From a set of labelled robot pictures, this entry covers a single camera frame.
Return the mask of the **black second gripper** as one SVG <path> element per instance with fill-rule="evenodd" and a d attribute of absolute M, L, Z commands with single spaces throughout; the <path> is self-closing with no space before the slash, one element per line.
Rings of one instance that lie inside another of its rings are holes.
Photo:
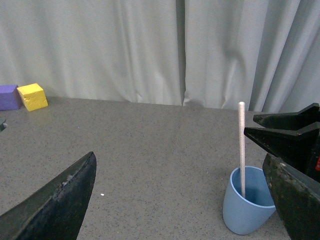
<path fill-rule="evenodd" d="M 312 103 L 298 112 L 255 114 L 253 121 L 264 128 L 246 127 L 244 135 L 268 152 L 262 169 L 289 237 L 318 240 L 320 105 Z"/>

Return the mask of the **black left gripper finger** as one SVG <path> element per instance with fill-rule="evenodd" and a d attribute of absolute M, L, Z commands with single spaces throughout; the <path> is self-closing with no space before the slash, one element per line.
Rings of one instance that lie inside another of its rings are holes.
<path fill-rule="evenodd" d="M 2 240 L 75 240 L 95 184 L 93 152 L 0 217 Z"/>

